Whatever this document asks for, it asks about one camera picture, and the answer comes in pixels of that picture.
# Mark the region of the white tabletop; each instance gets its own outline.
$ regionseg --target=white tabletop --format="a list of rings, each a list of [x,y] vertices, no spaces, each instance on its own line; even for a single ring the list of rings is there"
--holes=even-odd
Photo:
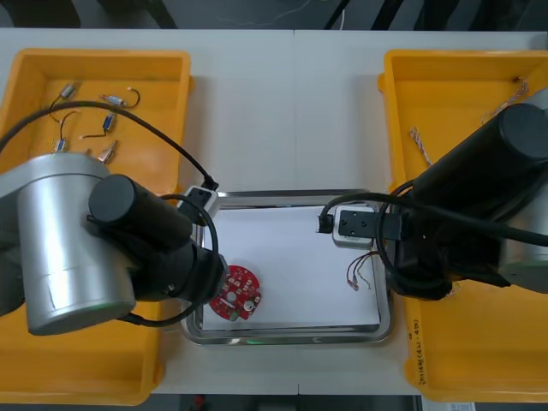
[[[185,147],[222,191],[385,190],[390,165],[377,76],[386,51],[544,50],[546,34],[0,29],[0,93],[14,54],[26,47],[188,51],[196,87]],[[403,375],[399,299],[394,316],[392,335],[377,345],[199,347],[167,332],[156,392],[416,394]]]

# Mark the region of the black cable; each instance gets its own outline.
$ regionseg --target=black cable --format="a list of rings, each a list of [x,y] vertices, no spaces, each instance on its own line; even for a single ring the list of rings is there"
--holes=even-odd
[[[65,125],[65,122],[67,121],[67,118],[69,118],[69,116],[72,116],[73,114],[80,114],[79,111],[77,110],[73,110],[73,111],[70,111],[67,115],[65,115],[65,117],[63,117],[63,119],[61,120],[61,124],[59,125],[59,140],[64,140],[64,137],[63,137],[63,127]]]
[[[381,193],[357,193],[344,195],[330,201],[322,210],[319,215],[319,222],[322,224],[327,219],[328,211],[334,206],[338,206],[342,203],[349,203],[353,201],[378,201],[381,203],[388,203],[394,206],[401,206],[405,208],[411,208],[422,211],[433,217],[437,217],[443,220],[450,220],[455,223],[474,229],[486,235],[492,235],[498,238],[510,239],[518,242],[524,242],[526,244],[533,244],[535,246],[548,247],[548,235],[542,235],[539,233],[533,233],[531,231],[525,231],[523,229],[515,229],[508,227],[500,223],[492,223],[490,221],[480,220],[460,214],[458,212],[446,210],[444,208],[436,207],[434,205],[424,205],[411,199],[404,197],[397,197],[394,194],[381,194]]]
[[[60,95],[57,96],[57,97],[55,97],[55,100],[53,100],[53,101],[51,102],[51,104],[50,104],[50,110],[53,108],[53,106],[55,105],[55,103],[56,103],[57,101],[59,101],[60,98],[61,98]],[[57,119],[53,116],[53,114],[51,114],[51,113],[50,113],[50,117],[53,119],[54,122],[61,122],[60,120],[57,120]]]
[[[155,134],[157,137],[159,137],[160,139],[165,141],[167,144],[175,148],[184,158],[186,158],[204,176],[205,184],[207,188],[212,190],[217,189],[218,184],[215,182],[215,180],[213,180],[213,177],[211,177],[207,173],[206,169],[204,169],[204,167],[202,167],[202,165],[198,163],[194,159],[194,157],[192,157],[184,148],[182,148],[177,143],[175,143],[167,135],[165,135],[160,130],[152,126],[150,123],[137,117],[135,114],[125,111],[119,107],[115,107],[114,105],[99,103],[98,101],[68,101],[66,103],[52,105],[49,109],[42,109],[42,110],[33,112],[32,114],[18,121],[18,123],[16,123],[16,125],[14,125],[2,137],[2,139],[0,139],[0,152],[2,152],[4,147],[11,141],[11,139],[13,139],[24,127],[26,127],[31,122],[34,122],[43,116],[48,116],[50,113],[54,113],[56,111],[73,109],[77,107],[93,107],[97,109],[112,111],[114,113],[119,114],[120,116],[127,117],[129,120],[136,122],[141,127],[146,128],[148,131]]]
[[[333,14],[327,21],[327,24],[325,24],[324,30],[331,30],[333,25],[337,22],[338,18],[343,13],[344,9],[346,9],[346,6],[348,6],[348,3],[350,3],[350,0],[341,0]]]
[[[204,210],[204,207],[194,203],[186,195],[183,194],[166,194],[162,196],[163,200],[181,200],[188,203],[192,208],[194,208],[201,216],[204,218],[207,228],[210,230],[211,234],[211,251],[213,253],[212,262],[210,265],[209,278],[215,278],[217,276],[217,262],[219,261],[219,242],[217,237],[217,230],[215,229],[215,224],[209,213]],[[164,328],[169,327],[170,325],[176,324],[179,321],[184,320],[190,314],[192,314],[196,308],[201,304],[200,301],[193,302],[186,310],[182,313],[178,313],[176,316],[169,319],[161,320],[152,320],[152,319],[143,319],[140,315],[129,313],[121,318],[120,321],[125,321],[127,323],[135,325],[144,325],[146,327],[153,328]]]

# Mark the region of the stainless steel tray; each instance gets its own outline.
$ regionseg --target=stainless steel tray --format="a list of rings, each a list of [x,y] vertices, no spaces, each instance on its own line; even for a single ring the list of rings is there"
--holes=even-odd
[[[307,190],[307,191],[255,191],[220,193],[221,209],[275,208],[299,206],[323,206],[344,194],[360,190]],[[196,240],[203,241],[203,230],[196,233]],[[203,309],[182,321],[185,336],[197,344],[257,345],[257,344],[325,344],[325,343],[376,343],[384,340],[392,326],[392,300],[386,286],[384,267],[377,259],[373,263],[375,293],[377,295],[380,324],[323,326],[302,328],[203,330]]]

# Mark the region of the electronic component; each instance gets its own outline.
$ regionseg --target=electronic component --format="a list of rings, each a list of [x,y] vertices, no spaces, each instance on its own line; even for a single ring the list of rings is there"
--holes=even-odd
[[[78,90],[78,84],[77,83],[68,83],[66,84],[59,95],[54,98],[54,100],[50,104],[50,110],[53,108],[53,106],[59,101],[59,100],[70,100],[74,95],[76,94],[76,91]],[[61,120],[57,120],[52,113],[50,113],[50,117],[53,119],[54,122],[61,122]]]
[[[63,100],[70,100],[74,95],[76,94],[76,84],[75,83],[68,83],[63,87],[61,92],[59,93],[59,97]]]
[[[95,138],[95,137],[106,137],[106,135],[112,130],[112,128],[114,127],[114,121],[116,119],[116,114],[115,113],[109,113],[107,114],[107,116],[104,118],[103,120],[103,126],[102,126],[102,129],[103,129],[103,133],[102,134],[86,134],[86,135],[81,135],[80,136],[80,140],[84,140],[84,139],[91,139],[91,138]]]
[[[52,148],[53,152],[65,152],[67,151],[69,145],[67,144],[67,140],[65,139],[63,135],[63,127],[65,123],[67,122],[67,119],[72,116],[73,114],[80,114],[78,110],[72,110],[68,114],[63,117],[59,124],[59,140],[55,143],[55,145]]]
[[[132,87],[128,87],[128,90],[130,92],[134,92],[135,94],[137,94],[137,99],[135,100],[135,103],[133,103],[132,105],[128,105],[128,103],[123,98],[113,96],[113,95],[100,94],[99,98],[103,99],[109,104],[115,105],[116,107],[123,107],[124,109],[133,109],[140,102],[140,93]]]
[[[229,265],[228,281],[221,288],[221,294],[209,305],[224,319],[249,319],[262,298],[258,289],[259,280],[250,270],[240,265]]]
[[[57,140],[55,147],[53,148],[54,152],[64,152],[67,149],[67,141],[65,139]]]
[[[103,164],[108,164],[114,156],[117,147],[118,140],[112,141],[112,143],[97,156],[97,160],[99,160]]]

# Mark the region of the round pcb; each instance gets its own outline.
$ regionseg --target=round pcb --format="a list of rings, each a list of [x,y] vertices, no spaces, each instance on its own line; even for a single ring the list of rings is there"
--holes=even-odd
[[[241,265],[229,265],[226,283],[209,306],[224,319],[248,319],[260,303],[259,287],[259,280],[250,270]]]

